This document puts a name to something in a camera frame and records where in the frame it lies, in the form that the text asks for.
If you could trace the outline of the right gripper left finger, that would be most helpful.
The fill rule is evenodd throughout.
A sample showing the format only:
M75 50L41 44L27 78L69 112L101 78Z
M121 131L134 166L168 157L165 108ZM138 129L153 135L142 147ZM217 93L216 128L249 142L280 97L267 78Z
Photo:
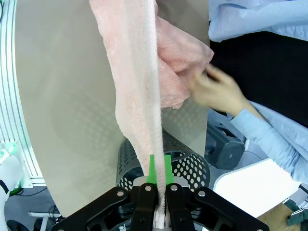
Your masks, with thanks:
M53 231L152 231L156 225L157 186L146 180L130 191L116 186L52 227Z

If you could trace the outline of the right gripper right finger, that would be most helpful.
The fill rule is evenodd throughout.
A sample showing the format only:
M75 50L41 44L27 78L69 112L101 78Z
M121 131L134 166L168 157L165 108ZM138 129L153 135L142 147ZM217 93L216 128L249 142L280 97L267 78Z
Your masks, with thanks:
M208 188L209 166L198 154L165 155L168 231L267 231L269 227Z

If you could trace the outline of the person's left hand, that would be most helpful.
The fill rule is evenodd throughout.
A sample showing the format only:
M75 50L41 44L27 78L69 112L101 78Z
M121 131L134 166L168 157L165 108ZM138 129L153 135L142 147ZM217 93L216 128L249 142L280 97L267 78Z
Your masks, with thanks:
M190 77L189 91L196 103L233 116L250 105L234 79L211 64Z

